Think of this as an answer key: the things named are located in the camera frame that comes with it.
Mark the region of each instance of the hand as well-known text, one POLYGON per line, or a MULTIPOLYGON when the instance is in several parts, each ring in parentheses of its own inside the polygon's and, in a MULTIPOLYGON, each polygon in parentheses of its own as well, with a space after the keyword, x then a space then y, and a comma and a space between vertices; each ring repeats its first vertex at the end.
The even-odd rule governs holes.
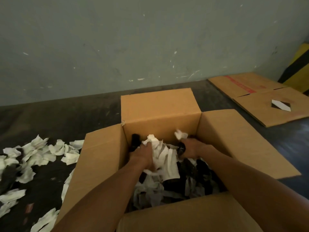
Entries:
POLYGON ((152 160, 152 147, 151 142, 148 142, 145 146, 141 144, 134 152, 130 153, 130 161, 144 164, 144 169, 155 171, 154 162, 152 160))
POLYGON ((203 152, 214 148, 212 145, 207 145, 195 138, 181 139, 181 142, 186 146, 186 151, 180 156, 180 159, 198 159, 203 152))

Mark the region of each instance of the flattened cardboard box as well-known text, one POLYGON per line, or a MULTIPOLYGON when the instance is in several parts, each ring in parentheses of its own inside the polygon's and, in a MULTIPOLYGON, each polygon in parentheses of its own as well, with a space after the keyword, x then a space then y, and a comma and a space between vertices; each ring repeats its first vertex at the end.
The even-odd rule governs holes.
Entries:
MULTIPOLYGON (((205 143, 276 179, 300 175, 237 111, 201 112, 191 89, 121 97, 122 121, 88 133, 57 222, 89 191, 125 164, 133 133, 177 143, 174 131, 205 143)), ((228 193, 126 213, 117 231, 261 231, 228 193)))
POLYGON ((309 97, 255 73, 208 80, 266 127, 309 116, 309 97), (272 100, 288 103, 291 111, 272 107, 272 100))

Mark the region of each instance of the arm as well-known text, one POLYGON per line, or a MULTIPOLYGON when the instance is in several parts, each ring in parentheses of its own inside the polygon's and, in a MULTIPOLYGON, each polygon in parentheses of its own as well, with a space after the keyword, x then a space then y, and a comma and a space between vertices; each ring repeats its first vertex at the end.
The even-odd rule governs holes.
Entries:
POLYGON ((264 232, 309 231, 309 201, 272 177, 196 139, 182 158, 203 158, 264 232))
POLYGON ((125 212, 139 176, 152 169, 151 143, 143 144, 130 155, 118 172, 83 197, 54 227, 52 232, 114 232, 125 212))

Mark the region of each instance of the gray wall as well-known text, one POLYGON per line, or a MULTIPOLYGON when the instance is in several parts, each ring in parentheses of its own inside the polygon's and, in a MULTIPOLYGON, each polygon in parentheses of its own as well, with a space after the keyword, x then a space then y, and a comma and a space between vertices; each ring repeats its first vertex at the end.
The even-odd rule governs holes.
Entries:
POLYGON ((0 0, 0 105, 246 71, 277 80, 309 33, 308 10, 309 0, 0 0))

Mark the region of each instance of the cardboard box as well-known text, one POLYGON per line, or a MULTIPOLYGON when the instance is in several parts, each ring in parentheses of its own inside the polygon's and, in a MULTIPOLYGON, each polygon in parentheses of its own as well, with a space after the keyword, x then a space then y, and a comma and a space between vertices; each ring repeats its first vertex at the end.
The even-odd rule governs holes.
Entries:
POLYGON ((309 97, 255 73, 208 80, 266 127, 309 117, 309 97), (291 111, 272 107, 272 100, 288 103, 291 111))
MULTIPOLYGON (((174 131, 205 143, 276 179, 300 175, 245 119, 230 110, 201 112, 191 89, 121 97, 122 124, 88 133, 61 207, 59 221, 80 199, 126 161, 131 135, 154 134, 177 143, 174 131)), ((261 231, 228 193, 126 213, 117 231, 261 231)))

